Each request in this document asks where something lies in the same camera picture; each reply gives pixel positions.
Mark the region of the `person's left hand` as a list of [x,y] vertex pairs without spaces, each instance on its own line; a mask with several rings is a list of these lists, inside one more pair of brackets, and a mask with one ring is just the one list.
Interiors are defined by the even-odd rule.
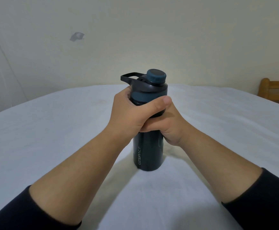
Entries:
[[114,96],[111,117],[106,131],[113,133],[117,141],[127,145],[137,135],[149,117],[140,117],[140,106],[130,100],[131,87],[123,89]]

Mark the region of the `person's right hand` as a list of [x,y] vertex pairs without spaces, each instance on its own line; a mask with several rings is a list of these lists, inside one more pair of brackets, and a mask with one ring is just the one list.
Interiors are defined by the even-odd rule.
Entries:
[[166,131],[160,131],[161,134],[169,144],[181,146],[190,124],[182,117],[173,103],[166,107],[163,114],[166,115]]

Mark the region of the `dark teal water bottle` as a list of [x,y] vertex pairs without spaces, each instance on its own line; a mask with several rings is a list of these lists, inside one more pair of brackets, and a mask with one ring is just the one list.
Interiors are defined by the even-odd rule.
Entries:
[[[166,73],[161,70],[149,69],[146,74],[127,73],[120,79],[131,87],[130,101],[136,106],[141,106],[167,95],[166,77]],[[159,130],[139,132],[134,137],[133,160],[137,168],[143,171],[154,171],[161,166],[163,135]]]

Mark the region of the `person's left forearm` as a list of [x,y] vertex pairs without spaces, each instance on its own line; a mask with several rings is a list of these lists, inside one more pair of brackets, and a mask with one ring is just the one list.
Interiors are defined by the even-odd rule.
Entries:
[[0,210],[0,230],[77,230],[120,152],[138,130],[99,135]]

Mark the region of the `person's right forearm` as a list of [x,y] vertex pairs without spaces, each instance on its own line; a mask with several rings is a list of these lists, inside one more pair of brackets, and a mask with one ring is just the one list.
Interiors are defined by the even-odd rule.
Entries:
[[279,230],[279,177],[261,168],[189,123],[179,146],[244,230]]

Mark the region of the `white bed sheet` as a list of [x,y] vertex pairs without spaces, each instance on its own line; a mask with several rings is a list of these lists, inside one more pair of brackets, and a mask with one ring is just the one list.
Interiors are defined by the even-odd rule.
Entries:
[[[0,210],[99,134],[126,85],[71,88],[0,112]],[[181,115],[279,177],[279,104],[233,88],[170,84]],[[180,147],[164,142],[161,167],[136,168],[129,143],[79,230],[240,230]]]

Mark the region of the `wooden chair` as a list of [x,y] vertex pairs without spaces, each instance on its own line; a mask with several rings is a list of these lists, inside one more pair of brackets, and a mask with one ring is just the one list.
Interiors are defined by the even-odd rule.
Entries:
[[279,104],[279,81],[263,78],[260,81],[257,96]]

